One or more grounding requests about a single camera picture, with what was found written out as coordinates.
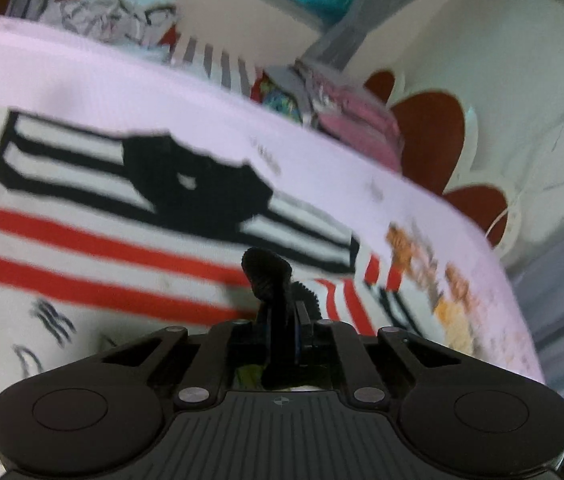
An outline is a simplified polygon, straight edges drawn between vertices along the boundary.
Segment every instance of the pile of clothes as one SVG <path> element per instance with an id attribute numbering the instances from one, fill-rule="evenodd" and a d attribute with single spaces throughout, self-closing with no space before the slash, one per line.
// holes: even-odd
<path id="1" fill-rule="evenodd" d="M 311 60 L 265 68 L 251 99 L 334 137 L 389 170 L 402 172 L 404 139 L 395 116 L 334 69 Z"/>
<path id="2" fill-rule="evenodd" d="M 175 0 L 56 0 L 40 22 L 166 63 L 179 17 Z"/>

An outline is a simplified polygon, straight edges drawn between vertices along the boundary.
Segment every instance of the screw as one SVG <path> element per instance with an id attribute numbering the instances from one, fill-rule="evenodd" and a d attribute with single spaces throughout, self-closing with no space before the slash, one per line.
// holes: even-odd
<path id="1" fill-rule="evenodd" d="M 380 402 L 384 398 L 384 392 L 379 388 L 358 388 L 353 393 L 353 396 L 360 402 L 373 404 L 374 402 Z"/>
<path id="2" fill-rule="evenodd" d="M 210 394 L 208 390 L 205 390 L 204 388 L 197 388 L 197 387 L 184 388 L 183 390 L 180 390 L 180 392 L 178 393 L 178 397 L 182 402 L 190 402 L 190 403 L 202 402 L 203 400 L 207 400 L 209 398 L 209 395 Z"/>

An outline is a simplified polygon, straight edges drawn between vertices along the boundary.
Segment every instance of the ribbed gray panel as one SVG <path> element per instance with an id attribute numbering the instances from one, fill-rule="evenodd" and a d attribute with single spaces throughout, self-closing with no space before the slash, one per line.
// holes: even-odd
<path id="1" fill-rule="evenodd" d="M 24 480 L 7 473 L 4 480 Z M 450 480 L 409 451 L 382 415 L 334 392 L 230 392 L 182 413 L 135 463 L 100 480 Z M 537 480 L 554 480 L 545 473 Z"/>

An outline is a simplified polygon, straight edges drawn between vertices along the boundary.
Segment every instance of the crosshair logo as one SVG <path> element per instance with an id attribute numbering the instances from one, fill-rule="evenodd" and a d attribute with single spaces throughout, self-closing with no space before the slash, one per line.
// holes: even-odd
<path id="1" fill-rule="evenodd" d="M 291 399 L 287 399 L 286 397 L 276 397 L 273 399 L 273 402 L 276 403 L 278 406 L 284 406 L 291 402 Z"/>

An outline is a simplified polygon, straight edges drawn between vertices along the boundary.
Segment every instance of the gray striped fabric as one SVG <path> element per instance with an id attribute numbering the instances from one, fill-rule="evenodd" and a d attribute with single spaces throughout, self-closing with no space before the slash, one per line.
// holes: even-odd
<path id="1" fill-rule="evenodd" d="M 246 97 L 260 72 L 253 63 L 186 33 L 178 37 L 171 56 L 172 66 L 182 64 L 200 68 L 196 73 L 205 73 L 209 81 Z"/>

